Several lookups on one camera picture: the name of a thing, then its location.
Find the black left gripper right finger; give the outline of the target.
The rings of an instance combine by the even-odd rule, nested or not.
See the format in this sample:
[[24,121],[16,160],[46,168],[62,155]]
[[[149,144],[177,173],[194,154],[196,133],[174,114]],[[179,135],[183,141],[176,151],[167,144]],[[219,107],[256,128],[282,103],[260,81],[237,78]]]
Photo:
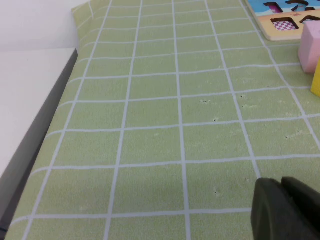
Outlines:
[[281,185],[289,194],[303,219],[320,231],[320,193],[294,177],[282,177]]

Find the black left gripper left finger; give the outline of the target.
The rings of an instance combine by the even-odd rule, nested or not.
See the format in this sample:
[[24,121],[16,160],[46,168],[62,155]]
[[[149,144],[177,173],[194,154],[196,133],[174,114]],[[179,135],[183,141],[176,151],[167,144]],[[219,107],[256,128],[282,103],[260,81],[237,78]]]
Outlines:
[[316,232],[295,206],[281,182],[259,178],[255,182],[251,226],[255,240],[318,240]]

